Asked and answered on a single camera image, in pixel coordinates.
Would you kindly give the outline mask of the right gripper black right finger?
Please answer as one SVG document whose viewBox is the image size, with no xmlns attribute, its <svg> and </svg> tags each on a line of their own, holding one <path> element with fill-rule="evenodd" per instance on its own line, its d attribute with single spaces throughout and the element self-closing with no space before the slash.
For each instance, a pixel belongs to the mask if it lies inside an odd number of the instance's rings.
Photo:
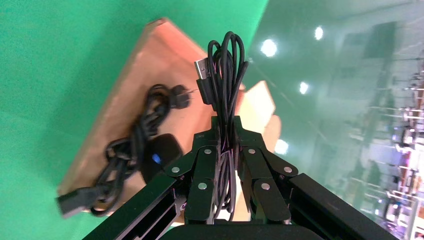
<svg viewBox="0 0 424 240">
<path fill-rule="evenodd" d="M 237 174 L 250 220 L 261 223 L 289 223 L 291 213 L 282 191 L 298 169 L 270 152 L 262 135 L 244 129 L 241 118 L 234 117 L 239 146 Z"/>
</svg>

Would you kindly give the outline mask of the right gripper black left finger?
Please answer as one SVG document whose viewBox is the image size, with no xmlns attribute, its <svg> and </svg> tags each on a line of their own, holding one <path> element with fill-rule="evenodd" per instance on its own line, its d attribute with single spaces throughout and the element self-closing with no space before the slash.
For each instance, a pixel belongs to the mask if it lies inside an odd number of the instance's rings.
<svg viewBox="0 0 424 240">
<path fill-rule="evenodd" d="M 176 189 L 186 197 L 186 225 L 210 225 L 214 222 L 218 133 L 218 118 L 212 116 L 211 128 L 196 133 L 191 150 L 165 169 L 168 176 L 182 181 L 181 186 Z"/>
</svg>

